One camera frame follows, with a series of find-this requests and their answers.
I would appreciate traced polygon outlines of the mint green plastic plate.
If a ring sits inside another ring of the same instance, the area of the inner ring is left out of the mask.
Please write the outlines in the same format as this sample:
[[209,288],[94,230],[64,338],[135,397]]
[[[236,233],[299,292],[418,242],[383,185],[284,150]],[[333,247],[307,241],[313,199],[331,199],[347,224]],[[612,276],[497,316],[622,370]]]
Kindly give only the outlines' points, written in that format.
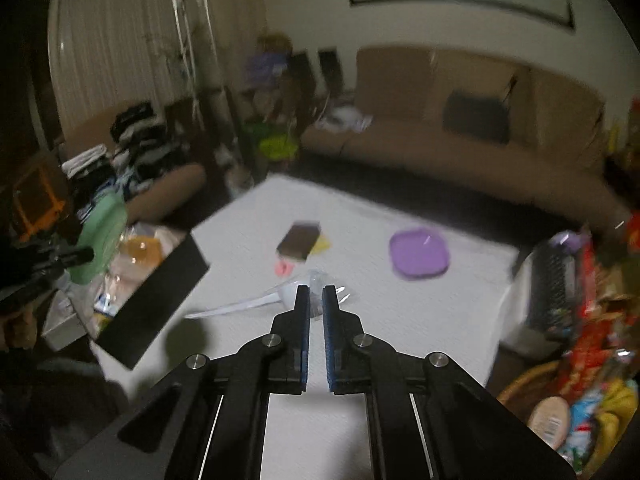
[[91,248],[93,258],[87,263],[68,269],[73,283],[88,285],[106,270],[115,255],[126,225],[125,202],[115,192],[106,193],[96,202],[82,224],[76,247]]

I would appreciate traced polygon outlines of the clear plastic spoon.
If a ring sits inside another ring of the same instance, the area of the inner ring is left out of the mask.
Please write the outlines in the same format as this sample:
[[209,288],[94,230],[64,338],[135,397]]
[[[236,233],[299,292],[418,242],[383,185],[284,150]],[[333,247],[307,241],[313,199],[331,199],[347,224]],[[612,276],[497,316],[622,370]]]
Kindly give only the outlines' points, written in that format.
[[344,282],[334,276],[319,270],[309,270],[303,274],[289,278],[285,282],[268,290],[262,296],[247,299],[234,304],[225,304],[216,308],[206,308],[187,313],[184,317],[188,320],[198,318],[212,318],[242,311],[254,310],[268,306],[280,306],[284,310],[292,310],[295,306],[297,289],[300,286],[309,288],[310,312],[313,318],[322,315],[322,292],[326,286],[334,286],[339,304],[344,304],[355,297],[354,291]]

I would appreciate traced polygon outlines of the black storage bin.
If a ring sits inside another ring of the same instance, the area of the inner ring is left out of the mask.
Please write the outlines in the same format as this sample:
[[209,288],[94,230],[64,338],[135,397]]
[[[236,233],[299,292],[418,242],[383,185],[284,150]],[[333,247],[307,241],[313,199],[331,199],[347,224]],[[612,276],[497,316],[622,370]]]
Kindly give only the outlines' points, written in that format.
[[86,336],[131,370],[208,269],[190,232],[137,223],[88,284],[63,274],[41,337],[60,351]]

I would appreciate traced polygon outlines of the white box with keyboard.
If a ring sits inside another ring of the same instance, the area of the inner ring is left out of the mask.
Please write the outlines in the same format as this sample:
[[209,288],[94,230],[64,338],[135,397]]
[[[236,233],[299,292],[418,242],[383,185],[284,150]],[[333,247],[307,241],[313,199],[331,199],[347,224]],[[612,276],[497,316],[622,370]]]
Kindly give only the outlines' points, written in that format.
[[506,350],[541,361],[570,343],[584,300],[580,257],[586,245],[585,234],[564,231],[523,260],[503,300],[500,344]]

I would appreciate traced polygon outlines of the wicker basket of snacks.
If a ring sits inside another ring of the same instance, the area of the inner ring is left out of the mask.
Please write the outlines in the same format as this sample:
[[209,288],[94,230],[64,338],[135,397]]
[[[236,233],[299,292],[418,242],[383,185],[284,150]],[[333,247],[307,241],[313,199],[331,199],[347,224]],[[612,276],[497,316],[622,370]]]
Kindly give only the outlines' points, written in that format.
[[579,479],[592,479],[639,413],[639,258],[602,262],[587,237],[584,300],[569,344],[532,366],[499,401],[551,446]]

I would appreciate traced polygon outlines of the purple plastic plate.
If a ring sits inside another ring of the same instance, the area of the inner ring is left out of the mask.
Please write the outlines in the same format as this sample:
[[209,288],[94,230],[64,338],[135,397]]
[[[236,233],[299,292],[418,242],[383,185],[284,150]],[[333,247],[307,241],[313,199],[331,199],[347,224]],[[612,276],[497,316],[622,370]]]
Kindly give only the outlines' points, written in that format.
[[450,266],[447,242],[432,229],[396,232],[390,238],[388,249],[393,270],[410,280],[434,278],[444,274]]

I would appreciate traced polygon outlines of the pink snack packet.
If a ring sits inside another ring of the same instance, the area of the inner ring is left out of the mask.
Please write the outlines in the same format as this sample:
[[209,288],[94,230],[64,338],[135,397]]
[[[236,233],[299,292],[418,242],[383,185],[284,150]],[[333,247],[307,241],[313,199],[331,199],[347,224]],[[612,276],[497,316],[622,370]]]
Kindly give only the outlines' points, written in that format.
[[286,261],[284,259],[279,259],[276,265],[274,266],[274,273],[279,278],[286,278],[290,276],[294,270],[295,266],[292,262]]

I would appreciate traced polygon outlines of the brown rectangular box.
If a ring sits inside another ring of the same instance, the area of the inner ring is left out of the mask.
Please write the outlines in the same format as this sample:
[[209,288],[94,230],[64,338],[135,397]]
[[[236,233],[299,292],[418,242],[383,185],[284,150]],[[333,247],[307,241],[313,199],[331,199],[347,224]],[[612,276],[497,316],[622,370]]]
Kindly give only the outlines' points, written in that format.
[[317,222],[294,222],[280,241],[277,253],[282,258],[305,261],[321,234]]

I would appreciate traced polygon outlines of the yellow small packet by box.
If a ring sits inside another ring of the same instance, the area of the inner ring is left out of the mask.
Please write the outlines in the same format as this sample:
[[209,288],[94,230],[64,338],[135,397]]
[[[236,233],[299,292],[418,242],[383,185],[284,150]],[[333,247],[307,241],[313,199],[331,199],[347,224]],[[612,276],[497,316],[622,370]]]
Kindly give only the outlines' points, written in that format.
[[329,239],[325,235],[320,234],[316,242],[314,243],[314,246],[312,246],[310,254],[319,255],[322,254],[322,252],[326,252],[330,248],[331,242],[329,241]]

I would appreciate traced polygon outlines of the black cushion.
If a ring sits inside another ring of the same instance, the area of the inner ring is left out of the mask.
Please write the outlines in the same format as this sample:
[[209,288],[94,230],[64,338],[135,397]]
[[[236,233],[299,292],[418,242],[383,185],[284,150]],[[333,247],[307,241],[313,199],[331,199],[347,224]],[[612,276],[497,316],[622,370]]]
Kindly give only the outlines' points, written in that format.
[[448,96],[442,111],[442,128],[476,140],[499,144],[510,140],[509,112],[502,101],[459,91]]

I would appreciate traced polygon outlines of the white floor stand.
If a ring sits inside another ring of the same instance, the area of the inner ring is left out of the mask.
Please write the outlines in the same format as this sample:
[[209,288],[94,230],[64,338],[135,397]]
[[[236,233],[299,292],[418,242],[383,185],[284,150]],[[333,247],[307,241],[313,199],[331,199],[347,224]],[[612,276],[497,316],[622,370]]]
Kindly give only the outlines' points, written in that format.
[[219,52],[212,0],[169,0],[174,16],[186,91],[192,118],[202,131],[216,136],[218,166],[238,163],[238,139],[230,102],[226,69]]

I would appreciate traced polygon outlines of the brown sofa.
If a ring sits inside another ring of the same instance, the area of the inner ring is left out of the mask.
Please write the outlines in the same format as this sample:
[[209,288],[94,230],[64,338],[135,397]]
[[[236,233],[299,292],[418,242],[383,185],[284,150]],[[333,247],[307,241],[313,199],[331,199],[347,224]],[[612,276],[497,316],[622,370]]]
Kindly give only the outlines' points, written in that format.
[[465,50],[373,46],[357,53],[354,104],[367,128],[310,126],[304,150],[460,185],[594,230],[630,217],[603,179],[604,101],[573,78]]

